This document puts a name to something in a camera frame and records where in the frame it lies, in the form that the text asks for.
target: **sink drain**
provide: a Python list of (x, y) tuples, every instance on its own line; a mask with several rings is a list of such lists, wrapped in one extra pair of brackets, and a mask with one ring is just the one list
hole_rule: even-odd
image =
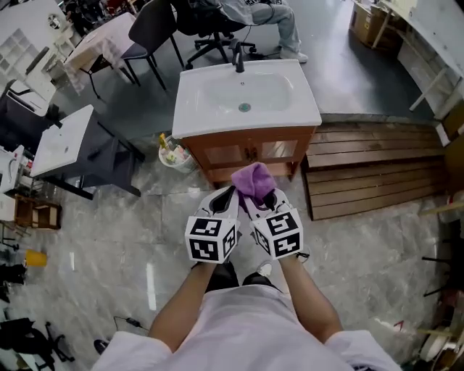
[(239, 111), (240, 112), (248, 112), (251, 108), (252, 108), (252, 106), (250, 104), (241, 103), (240, 106), (239, 106)]

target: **sneaker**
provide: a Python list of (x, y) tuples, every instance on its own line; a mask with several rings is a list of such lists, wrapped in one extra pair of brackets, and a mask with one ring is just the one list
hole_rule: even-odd
[(261, 263), (260, 266), (256, 269), (256, 273), (263, 277), (269, 278), (272, 270), (273, 266), (270, 263), (270, 260), (266, 260), (265, 262)]
[(281, 49), (281, 59), (298, 59), (300, 63), (307, 62), (307, 55), (303, 53), (295, 53), (292, 50)]

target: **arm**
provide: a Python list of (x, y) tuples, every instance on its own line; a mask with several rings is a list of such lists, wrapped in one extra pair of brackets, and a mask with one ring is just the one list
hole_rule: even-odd
[(295, 255), (279, 260), (290, 290), (299, 322), (321, 343), (342, 331), (340, 319), (330, 301), (318, 287)]
[(175, 352), (198, 319), (203, 295), (216, 264), (198, 264), (182, 286), (155, 317), (148, 336), (161, 340)]

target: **faucet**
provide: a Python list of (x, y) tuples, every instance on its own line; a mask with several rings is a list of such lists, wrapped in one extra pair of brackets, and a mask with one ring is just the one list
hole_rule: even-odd
[(233, 49), (232, 65), (236, 66), (235, 71), (237, 71), (237, 73), (245, 72), (244, 55), (240, 41), (237, 38), (232, 39), (229, 49)]

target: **white tablecloth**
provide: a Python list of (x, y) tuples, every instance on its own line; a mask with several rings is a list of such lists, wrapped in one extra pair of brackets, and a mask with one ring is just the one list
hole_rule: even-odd
[(74, 89), (80, 93), (90, 83), (88, 75), (80, 70), (89, 70), (102, 54), (114, 68), (124, 66), (121, 56), (132, 46), (129, 30), (136, 18), (124, 13), (89, 33), (65, 62), (65, 71)]

